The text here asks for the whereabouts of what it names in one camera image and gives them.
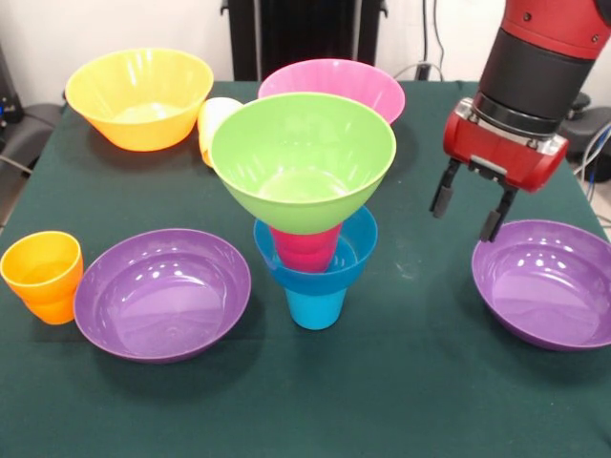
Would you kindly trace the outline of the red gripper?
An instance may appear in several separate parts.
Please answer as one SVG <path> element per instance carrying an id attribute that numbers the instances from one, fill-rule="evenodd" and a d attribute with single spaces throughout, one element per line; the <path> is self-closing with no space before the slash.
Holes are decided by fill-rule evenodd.
<path id="1" fill-rule="evenodd" d="M 456 104 L 446 123 L 443 149 L 451 158 L 429 211 L 437 219 L 445 215 L 460 162 L 477 170 L 488 169 L 512 185 L 503 186 L 499 204 L 480 231 L 480 241 L 493 242 L 512 207 L 516 188 L 530 193 L 542 188 L 564 160 L 568 146 L 568 140 L 558 134 L 536 139 L 504 131 L 477 114 L 473 100 L 465 97 Z"/>

